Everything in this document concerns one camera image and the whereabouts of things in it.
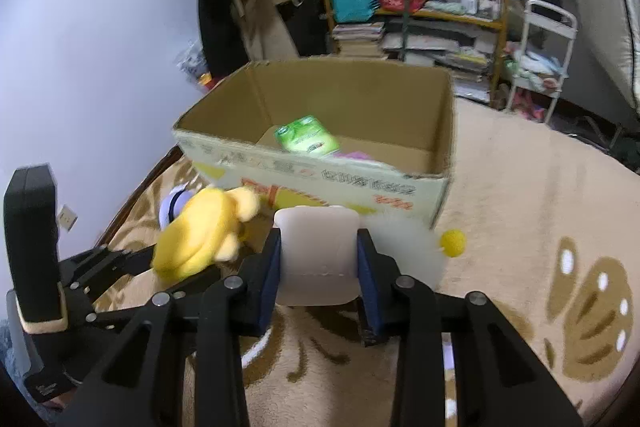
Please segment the blue pad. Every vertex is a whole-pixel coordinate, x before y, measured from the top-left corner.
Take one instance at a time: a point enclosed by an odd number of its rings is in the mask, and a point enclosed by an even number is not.
[[[280,283],[280,254],[282,253],[280,240],[277,241],[271,253],[271,262],[267,271],[267,277],[264,280],[262,294],[260,295],[260,317],[258,325],[260,331],[266,331],[271,322],[271,314],[276,303],[276,295],[278,293],[278,284]]]
[[[362,302],[367,322],[374,334],[379,335],[382,327],[382,318],[380,317],[380,306],[378,305],[378,288],[373,279],[367,254],[360,238],[358,238],[358,280],[360,280],[360,291],[362,292]]]

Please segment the wall outlet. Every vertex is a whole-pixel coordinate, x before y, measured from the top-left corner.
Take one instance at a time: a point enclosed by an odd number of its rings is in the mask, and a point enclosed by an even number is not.
[[[78,215],[64,204],[58,213],[58,223],[60,227],[69,232],[77,220]]]

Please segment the green package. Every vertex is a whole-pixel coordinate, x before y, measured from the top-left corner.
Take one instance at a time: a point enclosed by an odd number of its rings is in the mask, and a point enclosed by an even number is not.
[[[312,156],[324,156],[340,149],[340,144],[316,120],[305,116],[288,125],[279,127],[274,133],[281,147],[289,152],[306,152]]]

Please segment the black handle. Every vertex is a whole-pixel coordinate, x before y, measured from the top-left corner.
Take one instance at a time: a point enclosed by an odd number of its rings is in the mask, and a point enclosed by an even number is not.
[[[196,334],[195,424],[248,427],[238,336],[229,305],[246,291],[238,276],[211,285],[202,296]]]
[[[4,237],[24,320],[60,319],[56,184],[48,165],[14,172],[4,194]]]

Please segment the cardboard box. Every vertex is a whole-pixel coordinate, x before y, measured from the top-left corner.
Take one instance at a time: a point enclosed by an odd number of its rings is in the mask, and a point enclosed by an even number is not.
[[[341,152],[392,168],[282,151],[274,130],[306,115]],[[449,184],[453,121],[444,69],[315,57],[246,65],[188,110],[174,135],[204,177],[223,188],[250,185],[273,210],[341,204],[432,227]]]

